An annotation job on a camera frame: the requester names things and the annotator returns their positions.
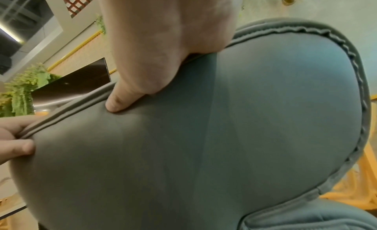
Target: finger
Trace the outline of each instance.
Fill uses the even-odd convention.
[[[119,80],[106,101],[106,109],[109,112],[119,112],[126,109],[136,100],[144,96],[140,93],[130,92],[124,81]]]
[[[32,140],[2,140],[0,141],[0,163],[22,155],[31,155],[35,152]]]
[[[4,128],[13,135],[16,135],[25,127],[36,122],[40,118],[41,116],[35,115],[0,118],[0,128]]]

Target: hand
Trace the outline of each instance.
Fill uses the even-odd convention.
[[[39,116],[0,118],[0,164],[18,156],[34,153],[34,141],[16,140],[15,135],[39,118]]]
[[[120,80],[110,112],[163,89],[190,53],[221,51],[242,0],[99,0]]]

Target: ceiling light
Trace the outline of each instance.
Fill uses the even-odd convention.
[[[18,38],[17,35],[15,35],[14,33],[12,33],[8,28],[6,28],[1,23],[0,23],[0,29],[2,31],[4,31],[5,33],[7,33],[11,38],[13,38],[14,40],[16,40],[17,42],[22,43],[22,39]]]

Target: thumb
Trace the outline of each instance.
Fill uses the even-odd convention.
[[[35,151],[32,140],[2,140],[0,141],[0,164],[22,155],[31,155]]]
[[[109,112],[119,112],[126,109],[136,100],[144,96],[141,93],[135,93],[129,90],[127,84],[120,79],[106,101],[106,109]]]

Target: green plant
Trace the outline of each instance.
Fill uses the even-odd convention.
[[[101,32],[105,35],[106,34],[106,28],[105,28],[105,23],[103,22],[102,15],[97,15],[97,19],[95,20],[95,24],[98,26],[98,28],[101,30]]]
[[[32,65],[22,74],[5,84],[0,93],[0,117],[33,114],[31,92],[51,83],[60,76],[50,74],[43,64]]]

